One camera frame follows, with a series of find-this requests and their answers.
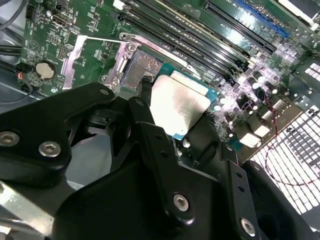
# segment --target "motherboard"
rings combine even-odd
[[[320,7],[307,2],[30,0],[21,61],[46,97],[89,82],[134,96],[146,76],[194,81],[221,140],[255,148],[291,108],[290,74],[319,54]]]

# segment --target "red wire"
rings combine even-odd
[[[18,78],[19,78],[20,80],[24,79],[24,76],[23,76],[23,74],[22,74],[22,72],[21,72],[21,71],[20,71],[20,72],[18,72]]]
[[[275,141],[278,143],[278,127],[277,127],[277,123],[276,123],[276,112],[274,110],[274,108],[271,106],[271,103],[267,97],[267,95],[264,97],[264,100],[266,101],[267,103],[267,106],[269,109],[271,109],[272,111],[272,115],[273,115],[273,126],[274,126],[274,129],[275,129]],[[308,185],[308,184],[312,184],[313,182],[317,181],[320,179],[320,177],[318,177],[317,179],[315,180],[310,180],[309,182],[304,182],[304,183],[287,183],[287,182],[283,182],[282,180],[278,180],[274,177],[274,175],[272,174],[267,162],[268,162],[268,155],[269,155],[269,152],[271,149],[274,149],[274,143],[271,143],[270,146],[268,146],[268,149],[266,151],[266,154],[265,154],[265,161],[264,161],[264,168],[265,170],[267,171],[267,173],[270,175],[270,177],[275,180],[276,182],[278,183],[281,183],[281,184],[284,184],[284,185],[289,185],[289,186],[305,186],[305,185]]]

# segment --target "blue ram slot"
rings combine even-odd
[[[283,29],[275,25],[273,22],[271,22],[268,18],[261,15],[258,11],[253,9],[251,6],[247,5],[243,0],[235,0],[235,3],[238,4],[240,7],[244,8],[248,12],[250,12],[252,15],[254,15],[257,19],[259,19],[261,22],[263,22],[265,25],[267,25],[269,28],[276,31],[279,35],[281,35],[284,38],[288,38],[290,35],[286,33]]]

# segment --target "ventilation grille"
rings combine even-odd
[[[320,204],[319,112],[311,107],[251,159],[264,168],[267,159],[266,172],[299,214]]]
[[[320,66],[318,64],[312,63],[304,72],[320,82]]]

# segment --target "hdmi port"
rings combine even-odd
[[[54,24],[58,25],[59,27],[65,28],[67,26],[71,26],[72,19],[67,17],[61,13],[55,14],[51,16],[51,20]]]

